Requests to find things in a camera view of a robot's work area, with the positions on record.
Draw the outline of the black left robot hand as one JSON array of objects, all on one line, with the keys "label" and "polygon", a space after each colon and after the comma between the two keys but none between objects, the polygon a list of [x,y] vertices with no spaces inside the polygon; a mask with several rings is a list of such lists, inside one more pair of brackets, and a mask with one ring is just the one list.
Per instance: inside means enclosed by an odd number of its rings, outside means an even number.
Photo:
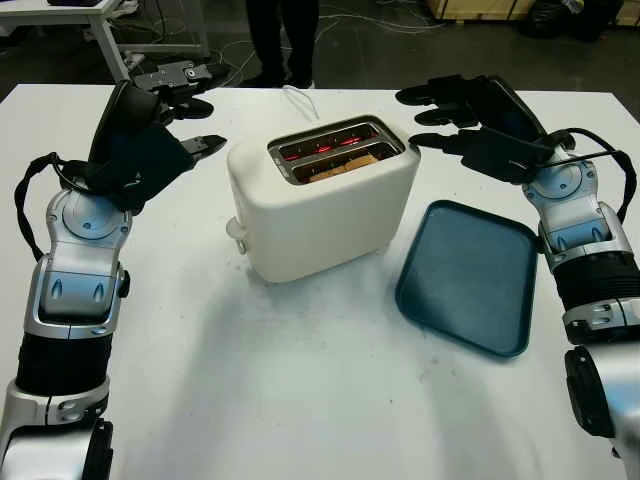
[{"label": "black left robot hand", "polygon": [[183,60],[160,64],[150,73],[119,82],[96,128],[88,161],[107,163],[118,141],[153,123],[168,125],[175,120],[211,116],[213,105],[198,96],[215,88],[228,72],[226,66]]}]

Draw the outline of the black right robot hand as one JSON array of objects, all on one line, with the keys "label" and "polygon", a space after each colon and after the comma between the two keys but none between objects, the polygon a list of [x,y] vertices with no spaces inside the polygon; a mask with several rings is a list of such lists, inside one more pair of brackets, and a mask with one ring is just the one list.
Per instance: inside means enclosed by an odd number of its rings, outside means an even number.
[{"label": "black right robot hand", "polygon": [[426,106],[415,116],[422,126],[452,124],[459,129],[480,125],[526,142],[547,135],[546,130],[518,94],[499,76],[436,77],[395,94],[408,106]]}]

